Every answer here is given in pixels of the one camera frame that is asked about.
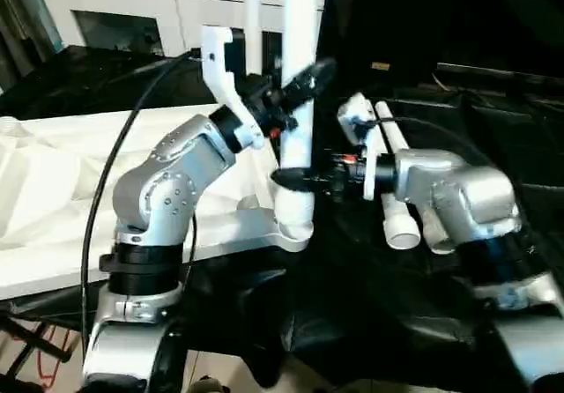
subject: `black tablecloth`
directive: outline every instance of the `black tablecloth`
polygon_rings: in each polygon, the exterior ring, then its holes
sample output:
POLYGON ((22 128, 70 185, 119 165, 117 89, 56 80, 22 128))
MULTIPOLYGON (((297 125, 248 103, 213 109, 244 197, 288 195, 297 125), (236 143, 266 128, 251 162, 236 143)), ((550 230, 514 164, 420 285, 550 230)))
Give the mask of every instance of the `black tablecloth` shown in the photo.
MULTIPOLYGON (((155 70, 112 79, 158 60, 68 48, 3 95, 0 115, 30 119, 131 109, 155 70)), ((508 95, 396 89, 384 96, 397 115, 455 130, 511 177, 538 248, 564 280, 564 111, 508 95)), ((147 107, 211 100, 197 65, 187 63, 147 107)), ((329 95, 316 107, 316 147, 345 148, 335 118, 341 100, 329 95)), ((484 164, 436 132, 411 124, 402 130, 413 147, 449 149, 484 164)), ((453 277, 457 265, 456 256, 433 256, 423 246, 389 250, 381 211, 373 204, 318 198, 315 234, 305 251, 266 248, 195 266, 183 301, 193 334, 189 347, 241 355, 263 384, 272 382, 272 369, 291 352, 336 385, 375 378, 466 391, 499 383, 503 391, 517 391, 468 286, 453 277)), ((93 297, 99 285, 91 286, 93 297)), ((77 328, 79 290, 6 300, 0 310, 77 328)))

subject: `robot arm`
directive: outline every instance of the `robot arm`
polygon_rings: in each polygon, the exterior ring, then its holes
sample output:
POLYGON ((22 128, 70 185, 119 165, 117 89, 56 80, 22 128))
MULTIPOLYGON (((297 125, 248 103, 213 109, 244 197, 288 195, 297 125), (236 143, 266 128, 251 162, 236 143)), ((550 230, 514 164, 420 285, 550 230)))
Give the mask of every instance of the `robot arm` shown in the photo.
MULTIPOLYGON (((209 56, 210 62, 220 61, 219 55, 209 56)), ((220 71, 219 84, 209 85, 216 93, 228 93, 222 101, 226 105, 168 133, 141 166, 118 181, 115 245, 100 258, 109 282, 100 290, 82 391, 96 391, 98 385, 116 391, 146 393, 163 386, 163 391, 180 391, 186 342, 175 309, 182 296, 183 244, 197 201, 234 165, 238 152, 260 147, 273 128, 291 129, 292 111, 313 99, 334 70, 331 60, 315 63, 285 88, 272 78, 251 75, 247 91, 237 98, 230 93, 233 75, 220 71)))
MULTIPOLYGON (((350 122, 345 122, 345 134, 358 144, 370 125, 350 122)), ((530 387, 544 376, 564 374, 561 348, 555 346, 564 338, 564 300, 522 224, 513 186, 502 171, 472 167, 454 153, 438 150, 379 155, 373 173, 367 166, 374 163, 364 156, 333 153, 327 162, 322 172, 280 169, 272 178, 287 189, 329 191, 332 197, 348 190, 362 197, 371 174, 373 197, 392 193, 398 201, 432 211, 447 235, 444 250, 458 253, 462 273, 476 300, 487 304, 522 382, 530 387)))

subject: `floor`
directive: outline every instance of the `floor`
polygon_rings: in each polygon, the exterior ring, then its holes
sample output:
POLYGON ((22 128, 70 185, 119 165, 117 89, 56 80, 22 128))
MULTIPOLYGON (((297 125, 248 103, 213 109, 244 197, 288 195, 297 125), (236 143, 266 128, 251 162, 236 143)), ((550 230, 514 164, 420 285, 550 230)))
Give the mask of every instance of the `floor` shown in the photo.
MULTIPOLYGON (((25 323, 29 329, 33 329, 34 323, 25 323)), ((49 338, 51 330, 45 335, 49 338)), ((26 382, 42 384, 49 393, 73 393, 80 385, 80 368, 82 364, 82 352, 79 347, 79 336, 76 332, 57 328, 53 332, 52 342, 62 345, 65 337, 66 344, 75 347, 72 359, 66 364, 56 368, 56 361, 44 353, 38 357, 34 352, 32 357, 24 365, 19 373, 19 379, 26 382)), ((0 371, 5 373, 13 359, 23 347, 23 343, 11 337, 0 334, 0 371)), ((340 389, 330 386, 323 378, 314 371, 301 364, 298 360, 289 360, 286 363, 284 373, 277 386, 273 389, 263 390, 253 380, 253 377, 241 359, 220 355, 217 353, 190 351, 184 372, 184 388, 186 388, 203 376, 218 379, 223 385, 229 387, 232 393, 294 393, 327 391, 330 393, 439 393, 442 390, 425 389, 388 383, 374 382, 371 380, 359 380, 340 389)))

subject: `red component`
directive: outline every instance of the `red component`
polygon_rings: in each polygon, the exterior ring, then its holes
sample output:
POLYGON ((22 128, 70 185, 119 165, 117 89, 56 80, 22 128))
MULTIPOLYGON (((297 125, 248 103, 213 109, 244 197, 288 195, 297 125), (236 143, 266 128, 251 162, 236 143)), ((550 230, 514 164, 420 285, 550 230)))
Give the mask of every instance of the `red component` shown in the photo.
POLYGON ((356 164, 356 157, 354 155, 346 153, 343 155, 342 160, 347 164, 356 164))
POLYGON ((276 139, 279 136, 280 136, 280 129, 278 127, 275 127, 274 129, 271 130, 271 139, 276 139))
MULTIPOLYGON (((55 335, 55 332, 56 332, 56 326, 54 325, 51 327, 51 331, 48 334, 49 342, 53 340, 53 336, 55 335)), ((67 330, 67 332, 64 334, 63 346, 61 346, 61 349, 63 350, 66 349, 70 334, 71 334, 70 330, 67 330)), ((37 375, 39 376, 40 380, 46 382, 41 384, 44 390, 49 390, 55 385, 56 375, 59 372, 60 366, 61 366, 61 361, 57 360, 57 362, 55 363, 55 368, 53 369, 53 374, 43 374, 43 368, 41 367, 41 351, 37 351, 37 375)))

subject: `cabinet door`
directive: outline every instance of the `cabinet door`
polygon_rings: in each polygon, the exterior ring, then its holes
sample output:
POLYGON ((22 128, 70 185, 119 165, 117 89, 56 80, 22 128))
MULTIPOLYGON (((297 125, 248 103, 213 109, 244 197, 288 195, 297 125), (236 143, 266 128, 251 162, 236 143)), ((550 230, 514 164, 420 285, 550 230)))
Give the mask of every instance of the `cabinet door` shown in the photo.
MULTIPOLYGON (((202 43, 200 27, 223 26, 242 29, 245 26, 245 5, 223 0, 177 0, 182 20, 182 32, 186 48, 199 48, 202 43)), ((318 13, 318 25, 321 12, 318 13)), ((278 5, 262 5, 261 25, 264 32, 284 31, 284 8, 278 5)))
POLYGON ((63 44, 178 56, 175 0, 45 0, 63 44))

